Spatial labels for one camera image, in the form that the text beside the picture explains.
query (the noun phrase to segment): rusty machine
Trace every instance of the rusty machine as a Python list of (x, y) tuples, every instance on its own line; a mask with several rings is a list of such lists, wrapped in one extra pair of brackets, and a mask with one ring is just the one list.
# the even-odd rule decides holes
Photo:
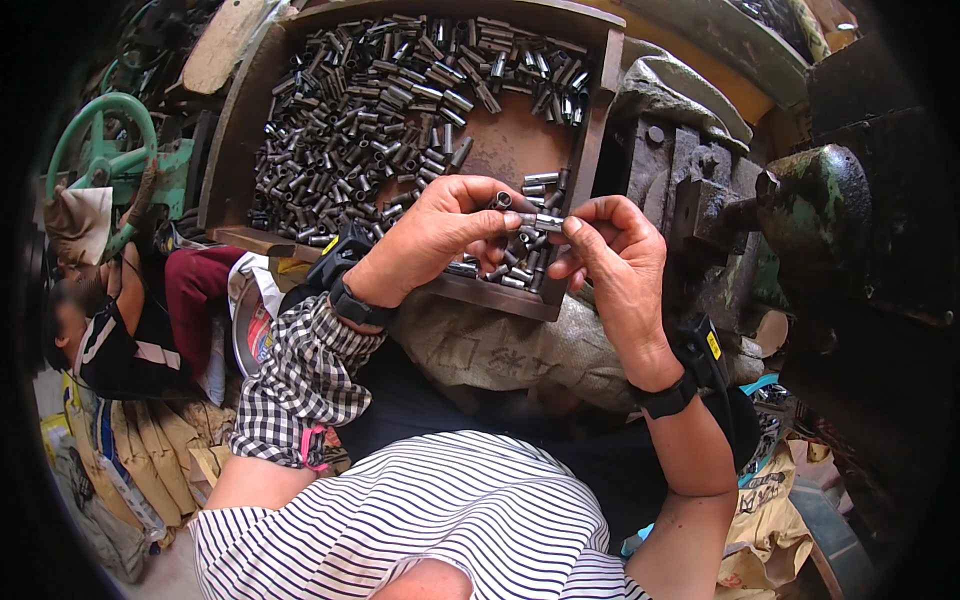
[[(706, 312), (743, 358), (758, 316), (786, 313), (780, 383), (849, 445), (871, 482), (848, 485), (868, 538), (893, 546), (953, 434), (955, 158), (879, 38), (818, 63), (807, 85), (811, 138), (762, 166), (686, 126), (613, 115), (612, 177), (593, 192), (634, 199), (666, 239), (668, 328)], [(762, 366), (746, 358), (734, 383)]]

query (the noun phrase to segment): pink drawstring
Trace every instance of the pink drawstring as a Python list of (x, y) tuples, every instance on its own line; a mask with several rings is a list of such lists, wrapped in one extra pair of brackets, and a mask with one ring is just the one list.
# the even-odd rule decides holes
[(303, 459), (303, 464), (306, 465), (306, 467), (310, 470), (317, 471), (318, 473), (329, 467), (329, 465), (327, 463), (322, 463), (314, 467), (307, 460), (307, 453), (310, 450), (310, 438), (313, 437), (313, 434), (323, 433), (325, 431), (326, 425), (314, 425), (311, 429), (304, 429), (303, 437), (300, 438), (300, 457)]

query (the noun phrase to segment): green machine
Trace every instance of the green machine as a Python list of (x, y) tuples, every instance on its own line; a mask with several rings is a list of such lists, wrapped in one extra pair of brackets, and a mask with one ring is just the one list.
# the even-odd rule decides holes
[[(108, 117), (125, 124), (128, 139), (105, 139), (104, 124)], [(143, 144), (132, 150), (127, 148), (131, 143), (130, 124), (139, 129)], [(113, 206), (121, 209), (117, 213), (132, 204), (131, 220), (135, 223), (139, 219), (134, 216), (145, 214), (154, 205), (165, 206), (166, 217), (171, 221), (183, 215), (194, 140), (177, 139), (158, 146), (150, 112), (139, 100), (122, 92), (109, 92), (93, 99), (67, 125), (47, 170), (48, 199), (54, 197), (56, 173), (63, 155), (79, 134), (88, 135), (88, 139), (81, 147), (80, 176), (69, 189), (112, 187)], [(126, 223), (110, 236), (101, 262), (113, 258), (135, 231), (134, 225)]]

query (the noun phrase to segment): checkered sleeve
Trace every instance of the checkered sleeve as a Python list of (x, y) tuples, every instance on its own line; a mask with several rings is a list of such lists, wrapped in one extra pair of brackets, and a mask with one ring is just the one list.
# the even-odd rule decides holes
[[(315, 425), (341, 425), (359, 417), (371, 394), (353, 381), (386, 333), (365, 335), (339, 319), (327, 294), (304, 300), (273, 324), (274, 344), (260, 372), (248, 377), (230, 450), (292, 468), (304, 467), (300, 439)], [(311, 466), (323, 462), (322, 436), (308, 453)]]

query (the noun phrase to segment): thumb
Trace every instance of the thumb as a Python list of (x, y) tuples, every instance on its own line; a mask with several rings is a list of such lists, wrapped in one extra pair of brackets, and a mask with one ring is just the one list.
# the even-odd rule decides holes
[(614, 260), (620, 257), (607, 246), (603, 238), (591, 224), (577, 217), (564, 219), (564, 235), (570, 246), (583, 259), (591, 276), (602, 277), (608, 272)]
[(457, 232), (458, 242), (470, 242), (503, 235), (520, 227), (520, 215), (511, 210), (480, 210), (469, 215)]

